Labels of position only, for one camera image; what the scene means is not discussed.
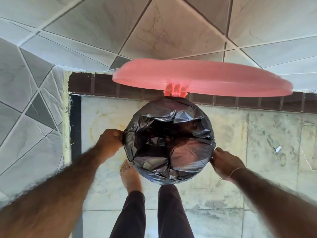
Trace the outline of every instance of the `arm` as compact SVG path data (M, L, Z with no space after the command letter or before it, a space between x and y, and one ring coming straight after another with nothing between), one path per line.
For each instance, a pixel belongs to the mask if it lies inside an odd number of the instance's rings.
M98 167L118 151L121 140L121 131L107 129L77 161L4 207L0 237L68 238Z
M258 177L220 148L211 163L221 178L232 181L248 197L276 237L317 237L316 206Z

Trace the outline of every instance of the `leg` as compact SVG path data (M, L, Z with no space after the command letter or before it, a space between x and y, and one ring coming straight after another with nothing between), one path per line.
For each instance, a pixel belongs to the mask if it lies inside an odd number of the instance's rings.
M139 174L125 161L120 170L121 180L128 191L122 211L110 238L143 238L145 234L145 197Z
M158 236L194 237L175 185L162 185L158 191Z

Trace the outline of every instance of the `foot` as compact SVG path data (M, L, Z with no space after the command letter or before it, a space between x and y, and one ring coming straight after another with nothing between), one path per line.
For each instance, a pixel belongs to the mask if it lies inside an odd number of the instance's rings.
M124 187L128 191L128 194L135 190L142 192L142 184L139 173L135 170L132 164L129 163L128 160L122 164L120 176Z

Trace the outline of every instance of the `dark pants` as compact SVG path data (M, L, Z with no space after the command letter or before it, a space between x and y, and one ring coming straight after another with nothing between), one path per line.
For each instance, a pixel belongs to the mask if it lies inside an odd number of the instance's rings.
M110 238L143 238L145 234L145 197L131 192L113 227ZM160 238L193 238L182 200L175 185L162 185L158 191L158 236Z

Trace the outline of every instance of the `pink trash can lid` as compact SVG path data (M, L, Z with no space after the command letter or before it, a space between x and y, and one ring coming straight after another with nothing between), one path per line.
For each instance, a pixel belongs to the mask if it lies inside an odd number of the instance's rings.
M292 94L293 85L278 75L250 66L202 61L135 59L113 74L113 81L137 88L163 90L165 96L187 93L274 97Z

